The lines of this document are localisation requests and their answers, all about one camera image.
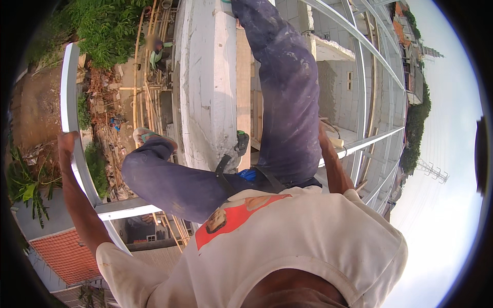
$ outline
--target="white sky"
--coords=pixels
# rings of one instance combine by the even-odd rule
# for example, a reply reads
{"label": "white sky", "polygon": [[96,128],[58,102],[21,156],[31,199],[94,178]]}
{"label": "white sky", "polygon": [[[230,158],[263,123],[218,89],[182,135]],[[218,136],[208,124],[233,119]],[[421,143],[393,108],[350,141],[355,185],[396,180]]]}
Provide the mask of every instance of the white sky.
{"label": "white sky", "polygon": [[408,0],[425,46],[446,58],[425,61],[432,108],[421,158],[450,174],[446,184],[415,171],[390,222],[406,238],[409,258],[384,308],[436,307],[469,253],[482,198],[476,193],[474,141],[482,112],[476,77],[452,27],[431,0]]}

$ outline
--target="dirt ground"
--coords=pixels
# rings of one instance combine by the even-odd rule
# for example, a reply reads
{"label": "dirt ground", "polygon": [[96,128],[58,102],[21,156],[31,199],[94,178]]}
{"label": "dirt ground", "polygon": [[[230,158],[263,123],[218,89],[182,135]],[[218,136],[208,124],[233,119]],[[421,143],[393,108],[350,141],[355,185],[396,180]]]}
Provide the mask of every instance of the dirt ground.
{"label": "dirt ground", "polygon": [[37,144],[57,139],[60,122],[61,65],[31,77],[27,73],[15,86],[11,112],[14,145],[24,154]]}

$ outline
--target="leg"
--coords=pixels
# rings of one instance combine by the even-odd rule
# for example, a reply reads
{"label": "leg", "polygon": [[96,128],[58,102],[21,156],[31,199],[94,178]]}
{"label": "leg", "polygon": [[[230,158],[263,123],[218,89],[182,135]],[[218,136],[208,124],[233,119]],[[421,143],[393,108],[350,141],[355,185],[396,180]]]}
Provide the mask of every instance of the leg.
{"label": "leg", "polygon": [[318,69],[303,37],[267,0],[233,0],[253,56],[262,66],[263,133],[259,164],[283,184],[310,180],[321,158]]}
{"label": "leg", "polygon": [[[169,141],[149,138],[125,157],[123,180],[139,197],[166,213],[203,223],[228,196],[213,172],[168,162],[172,152]],[[237,191],[258,189],[235,174],[224,176]]]}

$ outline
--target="electrical tower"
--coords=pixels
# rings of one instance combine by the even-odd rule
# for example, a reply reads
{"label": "electrical tower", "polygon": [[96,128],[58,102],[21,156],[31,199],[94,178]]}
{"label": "electrical tower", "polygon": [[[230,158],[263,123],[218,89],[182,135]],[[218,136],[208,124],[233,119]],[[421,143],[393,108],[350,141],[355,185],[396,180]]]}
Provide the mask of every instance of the electrical tower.
{"label": "electrical tower", "polygon": [[450,176],[445,171],[443,171],[442,173],[442,170],[440,168],[438,167],[435,168],[432,163],[429,164],[425,163],[424,160],[422,160],[421,158],[418,160],[418,165],[416,166],[416,170],[421,170],[424,173],[427,173],[426,176],[430,176],[430,175],[433,176],[434,180],[438,179],[440,181],[440,184],[445,184],[445,182],[447,182]]}

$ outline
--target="worker below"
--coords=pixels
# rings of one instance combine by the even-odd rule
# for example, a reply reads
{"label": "worker below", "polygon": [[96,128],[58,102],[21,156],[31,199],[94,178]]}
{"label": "worker below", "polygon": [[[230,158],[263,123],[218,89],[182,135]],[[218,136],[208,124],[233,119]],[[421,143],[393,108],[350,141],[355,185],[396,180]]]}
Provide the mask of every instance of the worker below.
{"label": "worker below", "polygon": [[[78,186],[77,132],[59,136],[68,212],[123,308],[379,307],[407,261],[402,234],[366,206],[318,120],[317,63],[268,0],[232,0],[259,70],[264,129],[255,179],[168,162],[177,143],[136,129],[123,179],[201,223],[171,275],[120,250]],[[330,194],[314,179],[325,161]]]}
{"label": "worker below", "polygon": [[155,35],[151,34],[145,40],[145,47],[151,52],[149,61],[151,64],[151,69],[159,69],[162,72],[166,72],[166,60],[170,57],[169,52],[165,52],[165,47],[172,47],[173,43],[163,43],[161,39]]}

